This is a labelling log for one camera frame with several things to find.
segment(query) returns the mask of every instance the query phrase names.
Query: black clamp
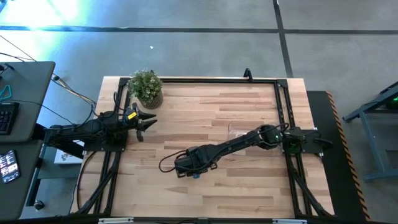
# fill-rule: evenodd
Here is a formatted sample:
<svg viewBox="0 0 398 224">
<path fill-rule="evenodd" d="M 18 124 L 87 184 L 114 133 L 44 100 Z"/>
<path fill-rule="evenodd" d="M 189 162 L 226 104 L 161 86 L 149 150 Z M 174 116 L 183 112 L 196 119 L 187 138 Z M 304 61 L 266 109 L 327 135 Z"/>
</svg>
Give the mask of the black clamp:
<svg viewBox="0 0 398 224">
<path fill-rule="evenodd" d="M 249 77 L 249 82 L 253 82 L 253 76 L 251 75 L 251 71 L 249 68 L 245 69 L 243 78 Z"/>
</svg>

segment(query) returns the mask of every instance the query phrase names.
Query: phone screen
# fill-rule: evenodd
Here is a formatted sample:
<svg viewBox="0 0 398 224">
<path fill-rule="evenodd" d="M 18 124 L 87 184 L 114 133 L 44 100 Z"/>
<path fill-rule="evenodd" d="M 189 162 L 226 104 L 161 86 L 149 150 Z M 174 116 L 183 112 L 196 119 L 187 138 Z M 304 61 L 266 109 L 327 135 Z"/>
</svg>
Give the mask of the phone screen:
<svg viewBox="0 0 398 224">
<path fill-rule="evenodd" d="M 13 150 L 0 156 L 1 179 L 4 184 L 17 179 L 19 174 L 17 158 Z"/>
</svg>

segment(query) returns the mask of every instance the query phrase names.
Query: small plant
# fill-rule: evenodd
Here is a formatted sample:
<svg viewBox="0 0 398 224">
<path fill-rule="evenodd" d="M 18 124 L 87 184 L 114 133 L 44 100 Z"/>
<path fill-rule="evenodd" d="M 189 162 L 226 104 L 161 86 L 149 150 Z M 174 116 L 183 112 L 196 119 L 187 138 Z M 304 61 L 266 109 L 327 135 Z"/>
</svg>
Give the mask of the small plant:
<svg viewBox="0 0 398 224">
<path fill-rule="evenodd" d="M 162 89 L 162 81 L 150 70 L 138 70 L 128 82 L 131 98 L 137 97 L 141 103 L 151 102 Z"/>
</svg>

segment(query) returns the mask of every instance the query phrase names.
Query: gray floor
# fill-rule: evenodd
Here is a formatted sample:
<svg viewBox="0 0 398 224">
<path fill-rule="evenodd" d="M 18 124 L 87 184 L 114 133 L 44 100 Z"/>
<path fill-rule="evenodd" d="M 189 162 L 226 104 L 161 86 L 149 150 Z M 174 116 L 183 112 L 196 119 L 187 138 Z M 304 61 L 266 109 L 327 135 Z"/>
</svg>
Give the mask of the gray floor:
<svg viewBox="0 0 398 224">
<path fill-rule="evenodd" d="M 398 29 L 397 1 L 279 0 L 286 29 Z M 272 0 L 214 1 L 9 1 L 0 25 L 106 27 L 195 27 L 275 29 Z M 97 33 L 0 31 L 37 60 L 53 60 L 55 73 L 80 93 L 97 100 L 102 77 L 129 75 L 142 68 L 160 75 L 240 77 L 249 67 L 255 77 L 286 77 L 278 34 Z M 397 35 L 286 35 L 293 75 L 308 90 L 332 92 L 340 116 L 369 101 L 397 81 Z M 23 56 L 0 40 L 0 49 Z M 50 84 L 44 104 L 74 122 L 88 105 Z M 372 119 L 382 136 L 382 118 Z M 42 110 L 45 126 L 65 124 Z M 344 124 L 360 177 L 376 170 L 359 120 Z M 386 155 L 391 166 L 394 154 Z M 75 180 L 52 180 L 40 186 L 59 191 L 39 193 L 49 206 L 22 217 L 66 214 Z M 397 222 L 398 178 L 361 183 L 372 220 Z"/>
</svg>

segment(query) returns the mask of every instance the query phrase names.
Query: wooden table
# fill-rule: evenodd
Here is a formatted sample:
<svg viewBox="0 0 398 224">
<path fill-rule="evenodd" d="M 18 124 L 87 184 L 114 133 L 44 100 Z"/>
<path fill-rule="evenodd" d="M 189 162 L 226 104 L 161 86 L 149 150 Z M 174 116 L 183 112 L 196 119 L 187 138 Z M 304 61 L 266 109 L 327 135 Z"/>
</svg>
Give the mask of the wooden table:
<svg viewBox="0 0 398 224">
<path fill-rule="evenodd" d="M 119 78 L 104 77 L 97 113 L 113 110 L 113 92 L 118 89 Z M 291 78 L 288 84 L 296 125 L 312 129 L 304 80 Z M 218 162 L 218 169 L 202 174 L 199 179 L 179 179 L 175 172 L 164 174 L 158 170 L 159 161 L 169 154 L 227 140 L 229 128 L 250 130 L 264 123 L 279 124 L 272 85 L 164 83 L 162 91 L 164 102 L 156 110 L 146 110 L 138 100 L 131 100 L 138 102 L 142 111 L 155 113 L 158 122 L 143 134 L 144 142 L 137 141 L 135 131 L 129 132 L 119 166 L 112 216 L 294 217 L 286 161 L 280 149 L 251 148 L 225 156 Z M 97 153 L 84 171 L 81 204 L 98 185 L 103 156 L 104 153 Z M 163 168 L 173 164 L 174 160 L 168 159 Z M 303 154 L 303 164 L 309 189 L 333 213 L 321 161 L 314 155 Z M 105 190 L 102 209 L 107 195 Z M 301 190 L 298 195 L 300 208 L 305 211 Z"/>
</svg>

